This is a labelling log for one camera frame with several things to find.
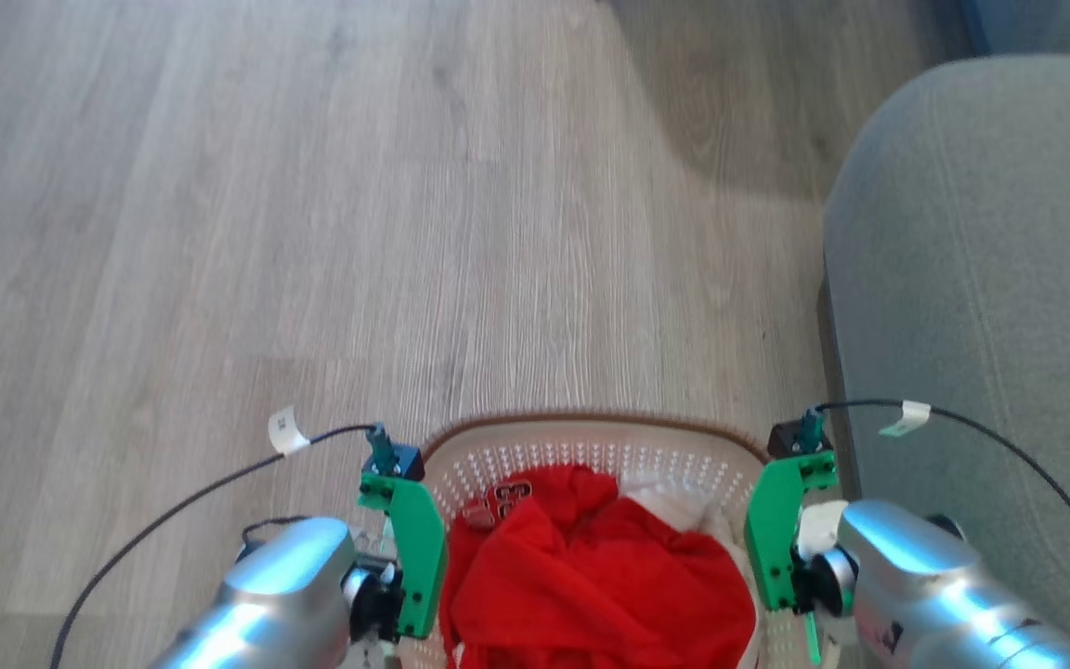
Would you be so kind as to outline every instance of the red fabric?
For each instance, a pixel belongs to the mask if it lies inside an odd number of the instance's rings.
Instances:
[[[471,508],[449,533],[449,666],[461,642],[461,669],[725,669],[746,652],[754,603],[729,553],[618,499],[611,475],[525,471],[487,497],[504,521],[480,529]]]

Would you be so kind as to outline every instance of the white plastic basket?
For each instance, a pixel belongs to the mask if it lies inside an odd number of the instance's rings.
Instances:
[[[448,528],[464,504],[518,471],[576,462],[618,478],[654,475],[720,504],[743,543],[740,524],[764,457],[764,448],[739,432],[677,420],[585,413],[493,416],[459,424],[430,440],[425,484]],[[802,619],[767,613],[760,626],[759,666],[811,666]],[[399,652],[409,669],[447,666],[439,625],[425,642],[403,643]]]

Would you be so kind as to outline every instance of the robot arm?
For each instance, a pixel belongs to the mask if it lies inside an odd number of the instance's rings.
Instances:
[[[821,446],[806,453],[793,445],[802,435],[798,422],[773,429],[768,450],[778,459],[765,467],[747,511],[747,547],[767,609],[808,614],[810,630],[819,610],[888,669],[1070,666],[1070,638],[995,580],[944,522],[856,501],[836,520],[831,545],[801,558],[804,496],[838,483],[827,442],[816,437]]]
[[[1070,666],[1070,638],[995,580],[972,546],[896,504],[851,503],[837,546],[806,574],[815,602],[853,617],[884,666]]]
[[[392,560],[360,553],[341,520],[294,522],[243,551],[213,604],[153,668],[333,669],[351,642],[369,635],[387,642],[391,668],[398,666],[400,637],[427,638],[448,562],[445,526],[422,486],[418,448],[395,443],[381,425],[366,438],[372,453],[357,502],[394,522],[404,572]]]
[[[296,522],[230,568],[213,605],[152,666],[331,669],[354,628],[377,625],[394,575],[376,572],[360,564],[345,522]]]

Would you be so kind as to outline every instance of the gray sofa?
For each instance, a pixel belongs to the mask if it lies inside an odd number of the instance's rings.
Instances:
[[[846,398],[980,420],[1070,492],[1070,57],[968,60],[870,120],[825,217]],[[1070,632],[1070,513],[994,441],[933,419],[849,420],[859,492],[963,524],[998,577]]]
[[[982,54],[1070,52],[1070,0],[961,0]]]

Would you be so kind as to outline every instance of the brown basket rim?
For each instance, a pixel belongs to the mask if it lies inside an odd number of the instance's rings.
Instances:
[[[597,423],[630,423],[633,425],[644,425],[648,427],[667,427],[671,429],[689,429],[689,431],[701,432],[722,440],[732,441],[752,454],[762,465],[767,465],[770,457],[765,453],[759,440],[748,436],[740,429],[727,425],[701,422],[701,420],[676,419],[672,415],[663,415],[651,412],[637,411],[603,411],[603,410],[544,410],[544,411],[514,411],[514,412],[492,412],[470,415],[467,419],[457,420],[434,432],[425,441],[422,454],[424,462],[428,462],[433,454],[437,454],[441,446],[448,443],[452,438],[476,429],[478,427],[490,427],[493,425],[505,425],[508,423],[557,423],[557,422],[597,422]]]

